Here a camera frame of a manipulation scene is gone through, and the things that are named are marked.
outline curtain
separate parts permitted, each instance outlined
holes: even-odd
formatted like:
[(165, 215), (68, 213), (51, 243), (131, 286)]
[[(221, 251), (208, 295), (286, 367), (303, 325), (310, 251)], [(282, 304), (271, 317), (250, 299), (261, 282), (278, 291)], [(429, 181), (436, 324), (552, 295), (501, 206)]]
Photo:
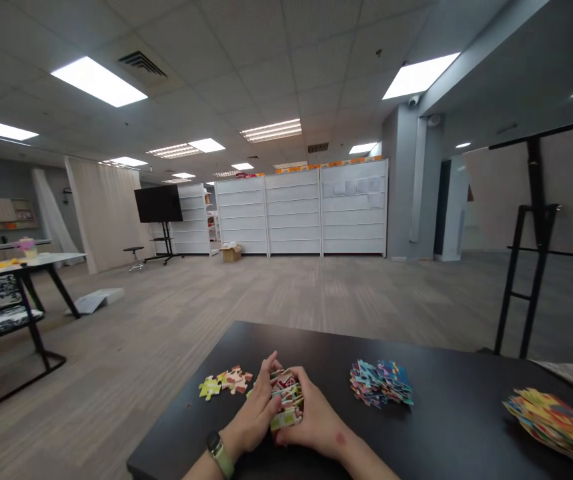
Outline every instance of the curtain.
[[(52, 240), (56, 250), (66, 253), (78, 253), (79, 250), (73, 243), (64, 218), (61, 216), (57, 201), (53, 195), (48, 182), (46, 174), (42, 169), (33, 169), (33, 185), (35, 192), (37, 192), (37, 202), (39, 204), (39, 211), (41, 212), (42, 220), (44, 223), (44, 233), (46, 238)], [(78, 258), (74, 260), (66, 260), (66, 265), (74, 265), (83, 262), (84, 259)]]
[(75, 198), (88, 270), (99, 273), (133, 261), (128, 247), (139, 258), (155, 255), (148, 225), (139, 222), (135, 190), (141, 188), (139, 172), (65, 157), (68, 179)]

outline ceiling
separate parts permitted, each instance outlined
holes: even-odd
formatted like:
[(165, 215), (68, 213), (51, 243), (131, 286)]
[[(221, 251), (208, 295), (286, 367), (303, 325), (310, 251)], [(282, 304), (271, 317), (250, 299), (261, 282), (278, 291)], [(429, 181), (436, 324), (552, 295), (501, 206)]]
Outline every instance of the ceiling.
[[(360, 156), (351, 146), (379, 141), (382, 121), (406, 100), (381, 100), (402, 63), (462, 51), (505, 3), (0, 0), (0, 123), (38, 133), (26, 143), (42, 149), (0, 141), (0, 157), (62, 165), (62, 153), (128, 156), (149, 163), (146, 181), (172, 170), (204, 182), (245, 161), (272, 173), (276, 163)], [(116, 63), (136, 50), (167, 79)], [(149, 98), (114, 108), (49, 74), (85, 55)], [(303, 135), (250, 144), (239, 134), (293, 118)], [(226, 150), (145, 153), (208, 137)], [(328, 151), (308, 154), (323, 142)]]
[(573, 124), (571, 95), (573, 1), (551, 0), (428, 113), (446, 114), (448, 158)]

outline smartwatch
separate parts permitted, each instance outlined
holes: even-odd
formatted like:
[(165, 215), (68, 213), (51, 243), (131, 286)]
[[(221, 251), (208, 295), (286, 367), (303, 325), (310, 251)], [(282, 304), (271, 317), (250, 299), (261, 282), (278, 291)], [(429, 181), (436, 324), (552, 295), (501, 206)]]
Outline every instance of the smartwatch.
[(224, 451), (219, 433), (212, 431), (206, 436), (206, 448), (213, 455), (226, 480), (229, 480), (233, 476), (233, 462)]

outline black stool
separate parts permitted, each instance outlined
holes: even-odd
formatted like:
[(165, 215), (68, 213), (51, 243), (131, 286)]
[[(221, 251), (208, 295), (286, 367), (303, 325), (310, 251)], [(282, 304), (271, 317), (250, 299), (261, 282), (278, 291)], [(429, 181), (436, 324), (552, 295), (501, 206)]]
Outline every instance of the black stool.
[(133, 262), (133, 265), (131, 266), (129, 271), (133, 270), (141, 271), (144, 268), (144, 264), (140, 262), (139, 259), (137, 258), (137, 250), (142, 250), (142, 249), (143, 247), (128, 247), (127, 249), (124, 249), (124, 251), (133, 252), (133, 257), (135, 258), (135, 261)]

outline black monitor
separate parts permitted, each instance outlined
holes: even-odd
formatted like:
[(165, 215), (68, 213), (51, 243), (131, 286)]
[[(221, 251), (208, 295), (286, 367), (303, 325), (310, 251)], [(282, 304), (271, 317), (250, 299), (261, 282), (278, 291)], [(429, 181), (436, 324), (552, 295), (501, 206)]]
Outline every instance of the black monitor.
[(135, 190), (135, 200), (142, 223), (183, 220), (177, 185)]

